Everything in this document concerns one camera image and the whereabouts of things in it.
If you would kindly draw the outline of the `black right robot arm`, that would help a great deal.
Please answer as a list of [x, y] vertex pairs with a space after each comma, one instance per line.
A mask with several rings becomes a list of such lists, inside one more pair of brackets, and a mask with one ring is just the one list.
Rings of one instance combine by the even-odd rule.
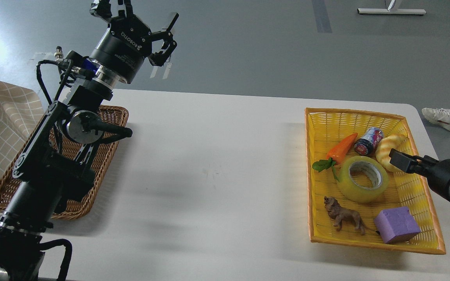
[[407, 174], [418, 174], [436, 194], [450, 202], [450, 159], [436, 160], [428, 155], [408, 155], [392, 149], [390, 163]]

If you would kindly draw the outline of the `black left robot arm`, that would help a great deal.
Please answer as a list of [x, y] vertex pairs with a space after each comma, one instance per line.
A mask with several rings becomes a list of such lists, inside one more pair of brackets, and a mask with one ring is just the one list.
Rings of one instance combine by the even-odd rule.
[[90, 14], [108, 28], [90, 56], [60, 46], [55, 59], [36, 65], [36, 79], [48, 101], [36, 130], [14, 163], [20, 186], [0, 216], [0, 281], [37, 281], [45, 251], [64, 247], [58, 281], [68, 275], [73, 246], [69, 240], [42, 242], [52, 228], [50, 218], [64, 212], [68, 200], [81, 201], [93, 188], [94, 158], [100, 145], [132, 136], [124, 126], [106, 123], [98, 115], [110, 101], [117, 82], [130, 84], [145, 59], [163, 66], [177, 47], [173, 26], [152, 31], [138, 18], [129, 0], [119, 0], [117, 16], [109, 0], [95, 0]]

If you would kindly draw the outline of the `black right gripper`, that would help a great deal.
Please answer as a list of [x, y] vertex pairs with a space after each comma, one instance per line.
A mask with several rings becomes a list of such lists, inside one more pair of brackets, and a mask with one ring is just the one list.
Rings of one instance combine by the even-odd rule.
[[420, 160], [418, 155], [408, 155], [396, 149], [391, 149], [389, 156], [393, 166], [407, 174], [420, 173], [432, 191], [450, 202], [450, 159], [439, 161], [425, 155]]

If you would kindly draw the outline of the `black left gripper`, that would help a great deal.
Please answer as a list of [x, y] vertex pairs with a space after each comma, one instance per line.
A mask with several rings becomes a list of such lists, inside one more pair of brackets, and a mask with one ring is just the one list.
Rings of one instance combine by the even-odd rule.
[[[110, 23], [89, 57], [117, 73], [123, 83], [130, 84], [145, 58], [148, 57], [152, 66], [163, 66], [170, 58], [177, 47], [173, 27], [180, 14], [176, 12], [166, 28], [151, 33], [150, 28], [134, 15], [131, 0], [118, 0], [117, 5], [124, 8], [113, 16], [110, 0], [93, 0], [91, 3], [89, 13]], [[162, 41], [161, 49], [151, 53], [148, 41]]]

